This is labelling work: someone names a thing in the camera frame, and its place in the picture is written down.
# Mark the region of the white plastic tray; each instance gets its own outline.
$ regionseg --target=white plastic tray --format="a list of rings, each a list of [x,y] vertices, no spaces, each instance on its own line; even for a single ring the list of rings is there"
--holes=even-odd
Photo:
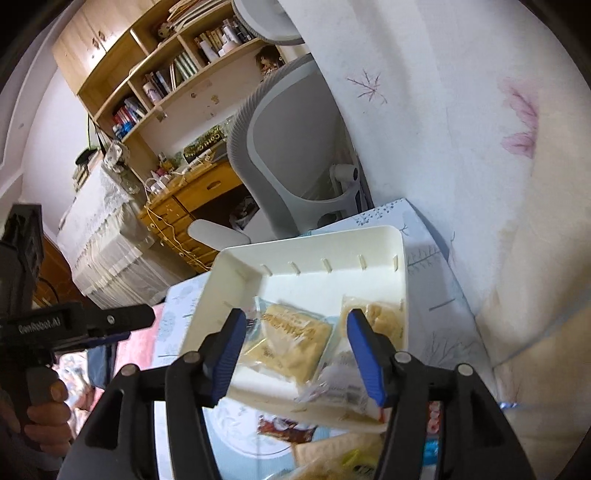
[[[392,226],[325,233],[227,248],[213,263],[181,355],[218,332],[231,308],[252,310],[253,298],[340,315],[343,295],[399,304],[408,346],[407,271],[402,235]],[[294,384],[236,367],[228,397],[308,424],[357,432],[386,425],[344,408],[297,403]]]

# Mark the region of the plastic wrapper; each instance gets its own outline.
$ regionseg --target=plastic wrapper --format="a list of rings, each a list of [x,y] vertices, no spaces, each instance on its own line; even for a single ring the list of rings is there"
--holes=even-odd
[[[371,480],[378,466],[383,442],[378,435],[346,434],[320,442],[306,449],[311,460],[285,480]]]
[[[317,374],[333,325],[293,307],[259,297],[255,302],[258,324],[245,342],[240,364],[306,385]]]
[[[428,407],[427,437],[423,452],[423,465],[436,465],[439,455],[439,436],[441,430],[441,402],[430,401]]]
[[[343,297],[339,329],[347,337],[347,316],[353,309],[361,309],[372,330],[388,337],[396,350],[404,349],[405,322],[396,305],[383,301],[366,301],[356,297]]]
[[[284,419],[264,413],[259,416],[257,432],[260,435],[283,440],[288,443],[308,443],[312,441],[315,425],[306,425],[294,420]]]
[[[369,398],[349,341],[335,335],[331,343],[337,345],[327,347],[330,355],[320,363],[318,376],[302,390],[298,401],[345,407],[381,420],[382,409]]]

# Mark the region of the wooden desk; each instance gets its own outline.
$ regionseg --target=wooden desk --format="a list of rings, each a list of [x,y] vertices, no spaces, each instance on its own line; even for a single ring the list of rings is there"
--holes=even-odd
[[[146,204],[138,218],[191,267],[203,273],[206,270],[201,264],[211,265],[218,251],[189,237],[187,228],[198,218],[227,221],[230,213],[228,205],[236,206],[239,200],[220,200],[219,209],[214,203],[241,185],[227,160],[204,164],[183,177],[175,176],[168,184],[167,192],[151,196],[151,203]],[[236,190],[237,197],[243,196],[243,190]]]

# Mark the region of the white lace tablecloth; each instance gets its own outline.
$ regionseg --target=white lace tablecloth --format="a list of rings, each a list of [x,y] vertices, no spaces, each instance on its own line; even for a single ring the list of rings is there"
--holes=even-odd
[[[470,363],[496,394],[491,365],[462,290],[427,228],[405,199],[310,234],[375,225],[393,225],[404,238],[408,262],[409,351],[423,362],[438,367],[453,368],[461,362]],[[168,365],[176,359],[208,276],[200,275],[168,291],[152,367]],[[256,434],[256,410],[224,398],[213,410],[205,409],[205,416],[217,464],[225,480],[262,480],[293,468],[288,444]],[[155,425],[160,477],[171,480],[164,404],[156,406]],[[328,434],[327,429],[318,429],[314,439]]]

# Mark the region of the packaged bread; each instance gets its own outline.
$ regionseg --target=packaged bread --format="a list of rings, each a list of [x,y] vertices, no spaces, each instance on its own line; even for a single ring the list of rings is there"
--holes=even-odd
[[[298,468],[288,480],[371,480],[383,441],[375,434],[345,434],[302,447],[293,447],[294,451],[300,450],[294,453]]]
[[[397,306],[383,301],[366,301],[343,297],[340,311],[341,335],[347,337],[347,316],[353,309],[361,309],[372,330],[390,339],[396,350],[404,348],[404,317]]]
[[[257,298],[258,326],[239,362],[304,385],[313,379],[333,326],[322,317]]]

